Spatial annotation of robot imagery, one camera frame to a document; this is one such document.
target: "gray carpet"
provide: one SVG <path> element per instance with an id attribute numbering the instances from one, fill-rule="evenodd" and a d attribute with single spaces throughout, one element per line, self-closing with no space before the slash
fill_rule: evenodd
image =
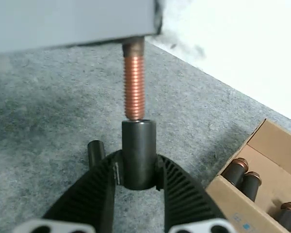
<path id="1" fill-rule="evenodd" d="M 87 171 L 89 141 L 121 148 L 121 54 L 105 45 L 10 56 L 0 75 L 0 233 L 43 215 Z M 291 120 L 159 48 L 147 44 L 145 56 L 158 152 L 204 186 L 265 117 L 291 132 Z M 163 193 L 117 188 L 113 228 L 162 232 Z"/>

